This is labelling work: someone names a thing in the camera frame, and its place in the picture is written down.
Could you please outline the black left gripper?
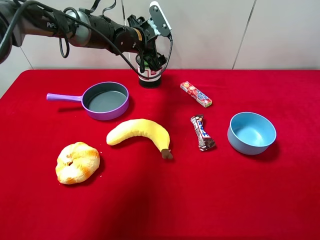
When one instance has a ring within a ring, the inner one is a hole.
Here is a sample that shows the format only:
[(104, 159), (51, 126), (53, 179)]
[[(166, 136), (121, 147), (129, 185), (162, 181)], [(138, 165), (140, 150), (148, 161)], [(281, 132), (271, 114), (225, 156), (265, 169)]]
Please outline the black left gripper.
[(148, 23), (148, 20), (143, 16), (136, 17), (132, 14), (127, 18), (127, 21), (129, 27), (134, 30), (132, 47), (135, 48), (138, 53), (143, 53), (144, 66), (150, 70), (161, 70), (163, 65), (167, 63), (167, 58), (164, 54), (157, 52), (156, 39), (158, 36)]

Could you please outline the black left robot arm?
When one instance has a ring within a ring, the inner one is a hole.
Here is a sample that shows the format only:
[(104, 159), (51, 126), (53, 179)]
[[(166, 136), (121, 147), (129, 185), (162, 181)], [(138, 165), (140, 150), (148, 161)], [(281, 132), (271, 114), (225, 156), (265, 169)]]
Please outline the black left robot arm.
[(2, 0), (0, 2), (0, 61), (4, 62), (13, 46), (20, 47), (26, 35), (58, 38), (67, 47), (103, 49), (116, 56), (136, 53), (140, 70), (147, 65), (152, 71), (168, 66), (169, 56), (159, 53), (156, 39), (172, 38), (172, 28), (159, 3), (149, 5), (150, 17), (130, 15), (128, 24), (119, 24), (105, 14), (93, 15), (91, 9), (67, 7), (54, 9), (36, 0)]

